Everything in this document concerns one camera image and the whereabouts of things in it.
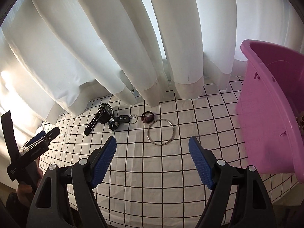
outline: textured blue grip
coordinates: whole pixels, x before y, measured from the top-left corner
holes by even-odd
[[[116,152],[116,139],[112,138],[107,144],[104,151],[102,152],[99,160],[97,161],[93,169],[93,178],[91,180],[91,186],[93,188],[96,188],[98,184],[102,183],[115,152]]]
[[[45,134],[46,134],[45,131],[42,130],[42,131],[39,132],[37,135],[35,135],[32,139],[30,139],[30,140],[28,141],[28,143],[26,144],[26,146],[27,146],[27,145],[30,145],[30,144],[33,144],[34,142],[40,140],[42,137],[45,136]]]
[[[199,176],[203,184],[207,185],[208,189],[213,189],[214,182],[212,180],[212,170],[206,161],[203,153],[199,149],[199,146],[193,138],[189,139],[189,152],[192,160],[197,168]]]

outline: pink plastic basket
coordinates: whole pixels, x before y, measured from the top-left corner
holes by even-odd
[[[304,183],[303,138],[295,117],[304,111],[304,55],[244,40],[248,67],[236,111],[249,164],[259,173],[295,172]]]

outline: black rubber band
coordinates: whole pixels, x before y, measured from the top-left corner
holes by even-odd
[[[141,115],[141,120],[143,123],[150,123],[154,120],[154,113],[153,112],[144,112],[142,115]]]

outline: table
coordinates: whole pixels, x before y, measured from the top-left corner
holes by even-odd
[[[245,168],[247,155],[235,105],[243,78],[232,76],[226,91],[205,78],[204,92],[195,100],[178,99],[173,90],[156,107],[150,108],[136,90],[136,105],[125,105],[115,96],[96,98],[80,116],[64,111],[56,126],[60,136],[40,157],[40,167],[50,164],[70,166],[80,158],[88,158],[100,148],[110,135],[117,140],[117,151],[102,184],[94,189],[97,203],[107,223],[115,227],[195,227],[210,196],[202,185],[188,150],[189,137],[195,135],[202,146],[213,151],[235,167]],[[140,119],[135,124],[123,124],[116,131],[97,124],[89,136],[83,135],[87,124],[101,103],[109,103],[115,114],[141,115],[152,111],[155,119],[165,118],[175,129],[173,140],[164,146],[151,144],[147,139],[147,125]],[[44,123],[46,131],[54,125]],[[166,122],[156,122],[150,136],[166,141],[172,128]],[[292,174],[262,175],[271,201],[279,200],[295,184]],[[77,209],[72,185],[68,186],[71,207]],[[229,222],[236,195],[231,189],[223,223]]]

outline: black clamp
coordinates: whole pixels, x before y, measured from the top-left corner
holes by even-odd
[[[195,136],[189,139],[189,152],[210,198],[196,228],[219,228],[225,215],[232,185],[237,194],[229,228],[276,228],[276,217],[263,181],[253,165],[232,167],[204,149]]]
[[[32,187],[32,194],[26,195],[28,200],[31,201],[37,190],[39,179],[35,160],[49,149],[50,142],[60,134],[60,129],[55,127],[48,133],[41,131],[21,148],[18,148],[10,111],[1,116],[1,124],[6,147],[11,158],[11,164],[7,167],[7,174],[12,181],[16,179],[18,183],[23,182]]]
[[[51,164],[31,203],[26,227],[75,228],[67,192],[67,184],[72,184],[83,227],[107,228],[92,189],[103,181],[115,152],[116,139],[110,136],[87,159],[66,167]]]

